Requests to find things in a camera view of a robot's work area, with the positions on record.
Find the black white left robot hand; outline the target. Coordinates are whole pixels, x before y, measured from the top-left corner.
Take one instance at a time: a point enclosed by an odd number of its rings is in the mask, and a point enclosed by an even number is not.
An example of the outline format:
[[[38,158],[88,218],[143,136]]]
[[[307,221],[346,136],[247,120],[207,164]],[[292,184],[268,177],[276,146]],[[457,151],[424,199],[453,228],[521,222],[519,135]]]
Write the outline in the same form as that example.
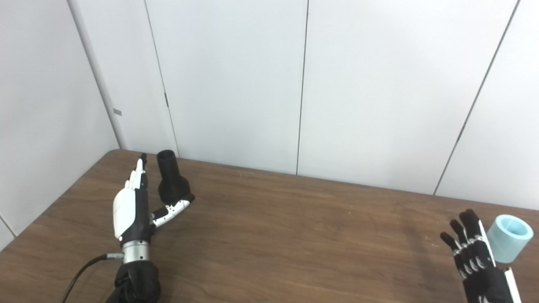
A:
[[[175,218],[196,198],[189,181],[179,171],[174,151],[162,150],[156,159],[161,177],[158,193],[164,206],[149,211],[147,154],[142,153],[113,201],[114,236],[121,247],[133,241],[150,243],[157,228]]]

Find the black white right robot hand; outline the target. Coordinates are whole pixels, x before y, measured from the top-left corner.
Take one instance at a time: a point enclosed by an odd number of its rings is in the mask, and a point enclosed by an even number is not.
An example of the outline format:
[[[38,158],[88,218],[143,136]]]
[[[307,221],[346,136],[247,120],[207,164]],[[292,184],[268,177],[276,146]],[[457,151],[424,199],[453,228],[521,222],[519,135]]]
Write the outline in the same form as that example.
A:
[[[510,267],[498,267],[483,222],[472,209],[452,219],[456,238],[441,232],[441,240],[452,252],[462,277],[468,303],[520,303],[520,292]]]

